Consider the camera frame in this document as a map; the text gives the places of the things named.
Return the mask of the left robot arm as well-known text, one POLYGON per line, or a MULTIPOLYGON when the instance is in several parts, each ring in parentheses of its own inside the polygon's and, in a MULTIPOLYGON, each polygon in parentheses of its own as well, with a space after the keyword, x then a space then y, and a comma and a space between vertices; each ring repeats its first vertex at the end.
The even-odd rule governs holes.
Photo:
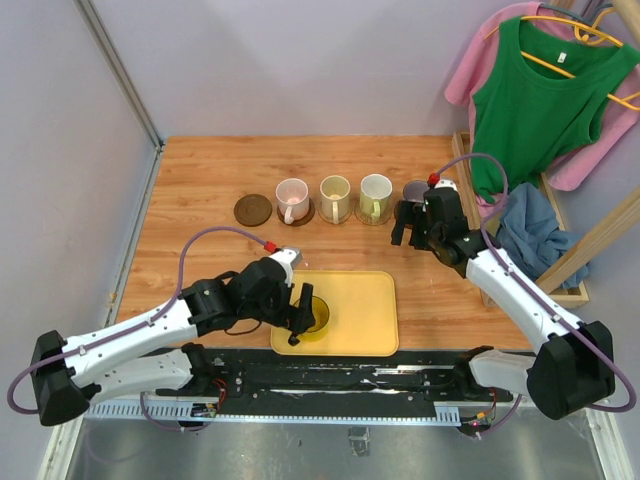
POLYGON ((301 260, 299 250, 280 249, 241 272, 199 280, 176 298, 111 327, 68 338, 56 330, 40 335, 30 374, 40 423, 60 425, 99 402, 144 391, 207 393, 214 371, 202 346, 192 341, 242 320, 286 329, 295 340, 315 322, 312 285, 303 284, 298 304, 291 303, 301 260))

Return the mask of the woven coaster back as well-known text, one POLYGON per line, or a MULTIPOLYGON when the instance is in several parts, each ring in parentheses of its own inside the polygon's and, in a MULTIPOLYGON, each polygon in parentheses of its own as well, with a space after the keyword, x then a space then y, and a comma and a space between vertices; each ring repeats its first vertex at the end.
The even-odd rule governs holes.
POLYGON ((321 219, 332 225, 344 223, 352 213, 350 201, 338 202, 337 200, 324 200, 320 208, 321 219))

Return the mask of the beige cup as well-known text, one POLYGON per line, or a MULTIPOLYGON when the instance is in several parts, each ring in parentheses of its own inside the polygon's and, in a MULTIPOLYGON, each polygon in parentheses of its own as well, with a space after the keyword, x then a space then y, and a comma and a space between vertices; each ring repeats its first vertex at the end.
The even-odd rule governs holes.
POLYGON ((351 187, 349 181, 340 175, 326 177, 320 184, 321 204, 324 200, 350 201, 351 187))

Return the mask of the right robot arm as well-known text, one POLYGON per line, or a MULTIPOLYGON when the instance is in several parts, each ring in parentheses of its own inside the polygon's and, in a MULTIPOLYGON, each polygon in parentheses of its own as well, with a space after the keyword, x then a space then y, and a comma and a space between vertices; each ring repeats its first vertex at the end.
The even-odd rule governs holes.
POLYGON ((489 346, 462 354, 452 377, 460 397, 474 400, 489 387, 502 389, 529 397, 558 420, 614 393, 610 331, 559 306, 485 230, 470 229, 455 189, 429 189, 420 202, 401 200, 395 214, 393 245, 407 239, 414 249, 433 253, 488 294, 532 347, 530 356, 489 346))

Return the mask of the pink cup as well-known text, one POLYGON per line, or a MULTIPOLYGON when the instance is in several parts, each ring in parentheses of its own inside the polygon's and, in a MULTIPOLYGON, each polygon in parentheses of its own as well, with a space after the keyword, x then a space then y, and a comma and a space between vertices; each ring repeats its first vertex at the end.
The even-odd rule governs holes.
POLYGON ((281 181, 275 190, 278 212, 287 225, 301 220, 309 211, 309 187, 301 179, 288 178, 281 181))

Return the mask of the woven coaster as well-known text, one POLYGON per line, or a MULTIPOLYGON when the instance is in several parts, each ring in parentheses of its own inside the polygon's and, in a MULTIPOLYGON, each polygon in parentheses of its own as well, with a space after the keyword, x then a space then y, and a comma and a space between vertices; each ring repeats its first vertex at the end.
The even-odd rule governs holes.
POLYGON ((321 219, 332 225, 344 223, 352 213, 350 201, 338 202, 337 200, 324 200, 320 208, 321 219))
POLYGON ((362 209, 360 208, 360 202, 356 201, 355 207, 354 207, 354 213, 356 215, 356 218, 363 224, 369 225, 369 226, 378 226, 388 222, 390 217, 392 216, 393 211, 391 207, 387 207, 386 210, 381 214, 379 218, 373 218, 370 215, 364 214, 362 209))

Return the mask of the woven coaster front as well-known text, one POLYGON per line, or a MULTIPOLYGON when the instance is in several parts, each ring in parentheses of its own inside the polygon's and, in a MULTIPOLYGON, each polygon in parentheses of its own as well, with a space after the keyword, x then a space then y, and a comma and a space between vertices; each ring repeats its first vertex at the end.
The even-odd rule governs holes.
POLYGON ((386 210, 381 214, 379 218, 373 218, 370 215, 364 214, 362 209, 360 208, 360 202, 356 201, 355 207, 354 207, 354 213, 356 215, 356 218, 363 224, 369 225, 369 226, 378 226, 388 222, 390 217, 392 216, 393 211, 391 207, 387 207, 386 210))

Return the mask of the yellow black cup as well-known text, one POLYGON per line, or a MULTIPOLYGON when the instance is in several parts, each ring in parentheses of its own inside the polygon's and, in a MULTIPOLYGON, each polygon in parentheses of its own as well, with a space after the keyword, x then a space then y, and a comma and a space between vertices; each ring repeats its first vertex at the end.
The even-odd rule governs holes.
POLYGON ((327 303, 323 299, 313 296, 311 298, 311 312, 314 317, 314 325, 302 334, 291 333, 287 340, 290 346, 295 347, 301 342, 319 341, 328 333, 330 310, 327 303))

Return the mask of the white cream cup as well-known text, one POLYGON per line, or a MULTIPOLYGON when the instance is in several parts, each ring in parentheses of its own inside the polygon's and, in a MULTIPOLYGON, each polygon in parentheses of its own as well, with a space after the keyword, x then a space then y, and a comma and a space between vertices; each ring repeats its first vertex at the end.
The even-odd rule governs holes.
POLYGON ((372 221, 379 221, 393 193, 391 180, 382 174, 369 174, 360 183, 360 211, 372 221))

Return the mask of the dark brown coaster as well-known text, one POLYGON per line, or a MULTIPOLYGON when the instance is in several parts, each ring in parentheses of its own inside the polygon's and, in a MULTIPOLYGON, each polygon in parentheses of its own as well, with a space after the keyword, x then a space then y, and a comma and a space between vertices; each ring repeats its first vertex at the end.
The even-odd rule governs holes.
POLYGON ((402 224, 405 229, 413 227, 414 203, 407 200, 400 200, 394 208, 394 218, 397 224, 402 224))
POLYGON ((273 207, 269 199, 261 194, 248 194, 234 205, 234 217, 246 227, 257 227, 269 220, 273 207))
POLYGON ((312 199, 288 204, 279 202, 276 213, 280 222, 289 227, 301 227, 309 223, 315 215, 315 205, 312 199))

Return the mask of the purple black cup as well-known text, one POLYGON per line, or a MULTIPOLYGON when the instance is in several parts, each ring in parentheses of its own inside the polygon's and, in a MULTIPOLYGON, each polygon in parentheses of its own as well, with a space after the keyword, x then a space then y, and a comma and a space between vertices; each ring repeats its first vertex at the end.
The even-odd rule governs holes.
POLYGON ((405 201, 412 203, 423 203, 424 194, 430 190, 427 182, 421 180, 412 180, 408 182, 402 191, 402 197, 405 201))

